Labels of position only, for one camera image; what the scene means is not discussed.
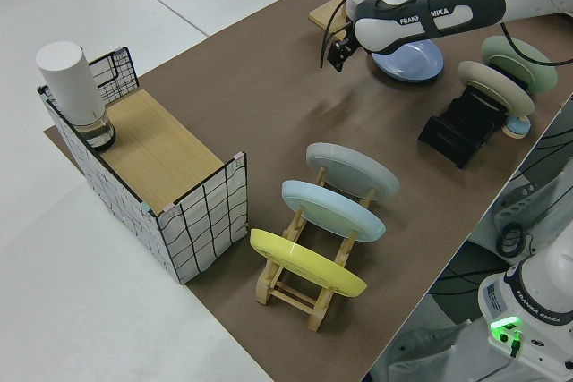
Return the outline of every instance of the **yellow plate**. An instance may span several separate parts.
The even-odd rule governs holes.
[[[334,261],[273,233],[252,229],[251,246],[286,270],[335,293],[356,297],[366,289],[362,279]]]

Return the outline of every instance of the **wooden shelf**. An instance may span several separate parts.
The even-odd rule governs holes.
[[[223,165],[144,89],[107,114],[116,140],[102,157],[156,214]]]

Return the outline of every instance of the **white cylinder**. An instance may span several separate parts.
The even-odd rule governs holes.
[[[70,123],[88,125],[103,116],[106,107],[79,45],[68,41],[46,45],[36,54],[36,64]]]

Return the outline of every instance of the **plate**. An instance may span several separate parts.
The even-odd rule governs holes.
[[[392,54],[372,53],[372,59],[388,76],[405,82],[431,80],[444,68],[444,57],[430,40],[404,44]]]
[[[356,297],[366,289],[366,283],[354,273],[313,250],[273,233],[252,229],[251,246],[286,270],[335,293]]]
[[[512,40],[523,54],[540,62],[550,62],[537,48],[519,39]],[[515,52],[504,36],[491,36],[483,42],[482,59],[484,63],[495,64],[522,80],[527,84],[526,91],[529,94],[549,91],[557,84],[557,71],[554,67],[528,62]]]
[[[360,199],[374,188],[372,200],[389,199],[400,189],[396,176],[376,160],[334,143],[313,143],[306,149],[306,163],[315,172],[326,169],[325,181]]]
[[[534,112],[533,100],[514,81],[485,64],[461,62],[458,77],[462,84],[471,85],[504,105],[507,115],[527,116]]]
[[[303,208],[303,218],[324,230],[342,237],[358,233],[359,242],[374,242],[386,233],[386,226],[368,209],[334,191],[302,181],[284,181],[282,196],[296,212]]]

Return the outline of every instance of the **green led light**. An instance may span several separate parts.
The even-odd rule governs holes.
[[[500,319],[498,321],[493,321],[490,324],[490,329],[492,335],[496,339],[500,339],[500,335],[503,333],[503,329],[512,329],[521,324],[521,319],[519,317],[507,317]]]

